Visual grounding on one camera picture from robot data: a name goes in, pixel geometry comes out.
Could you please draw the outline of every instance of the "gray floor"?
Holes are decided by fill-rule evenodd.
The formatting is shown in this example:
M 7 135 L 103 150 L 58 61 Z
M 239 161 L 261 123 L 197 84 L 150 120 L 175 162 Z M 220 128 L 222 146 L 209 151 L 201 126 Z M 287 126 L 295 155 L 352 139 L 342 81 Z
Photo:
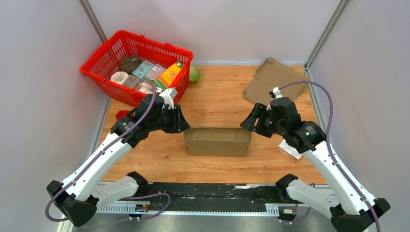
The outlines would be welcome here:
M 298 216 L 306 212 L 298 210 Z M 96 214 L 87 226 L 106 225 L 126 218 L 123 214 Z M 126 221 L 112 227 L 100 229 L 75 228 L 74 232 L 334 232 L 330 220 L 312 210 L 300 224 L 285 225 L 271 217 L 232 216 L 173 216 L 160 215 L 146 221 Z

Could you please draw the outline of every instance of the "cardboard sheet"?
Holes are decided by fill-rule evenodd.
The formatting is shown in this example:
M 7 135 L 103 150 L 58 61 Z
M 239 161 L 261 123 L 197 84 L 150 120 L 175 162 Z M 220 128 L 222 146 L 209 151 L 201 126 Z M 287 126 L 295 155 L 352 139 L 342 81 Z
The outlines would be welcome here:
M 269 104 L 269 91 L 294 81 L 308 81 L 309 78 L 276 61 L 268 58 L 254 74 L 254 79 L 245 87 L 243 96 L 252 103 Z M 296 100 L 306 84 L 287 87 L 281 91 L 283 96 Z

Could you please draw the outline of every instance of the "white wall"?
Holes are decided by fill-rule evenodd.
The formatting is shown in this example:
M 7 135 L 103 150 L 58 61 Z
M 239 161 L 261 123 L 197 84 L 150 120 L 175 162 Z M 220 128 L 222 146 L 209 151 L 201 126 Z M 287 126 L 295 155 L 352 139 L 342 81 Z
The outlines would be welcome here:
M 0 231 L 54 232 L 45 188 L 89 155 L 107 101 L 79 72 L 100 42 L 75 0 L 1 1 L 0 31 Z
M 339 0 L 89 0 L 106 36 L 124 29 L 193 63 L 306 63 Z
M 352 0 L 311 68 L 333 96 L 340 158 L 392 209 L 384 231 L 408 231 L 410 1 Z M 329 107 L 321 94 L 326 119 Z

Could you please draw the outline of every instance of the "juice box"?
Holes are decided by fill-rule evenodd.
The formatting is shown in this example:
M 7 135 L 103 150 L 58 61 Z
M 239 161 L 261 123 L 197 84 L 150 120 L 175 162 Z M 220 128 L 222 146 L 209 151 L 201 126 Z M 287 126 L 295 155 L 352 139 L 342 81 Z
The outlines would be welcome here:
M 161 88 L 162 90 L 167 89 L 167 87 L 159 79 L 155 79 L 154 84 L 156 87 Z
M 161 75 L 158 76 L 158 80 L 168 88 L 172 82 L 175 80 L 176 76 L 182 69 L 182 63 L 177 61 L 166 69 Z

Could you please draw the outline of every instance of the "red object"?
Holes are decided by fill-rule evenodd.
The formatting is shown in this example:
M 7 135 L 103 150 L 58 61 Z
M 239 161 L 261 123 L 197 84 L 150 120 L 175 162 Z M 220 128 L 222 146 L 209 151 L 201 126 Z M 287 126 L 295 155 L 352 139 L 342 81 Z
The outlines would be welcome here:
M 128 110 L 120 110 L 118 111 L 118 113 L 116 114 L 116 119 L 120 119 L 125 117 L 128 114 Z
M 174 103 L 178 103 L 189 85 L 192 52 L 169 43 L 159 43 L 146 39 L 143 35 L 124 30 L 117 31 L 105 41 L 81 67 L 81 72 L 89 76 L 108 96 L 125 104 L 138 107 L 146 94 L 110 81 L 111 75 L 120 71 L 119 62 L 128 55 L 137 55 L 142 60 L 168 68 L 177 60 L 184 66 L 170 87 L 178 93 Z

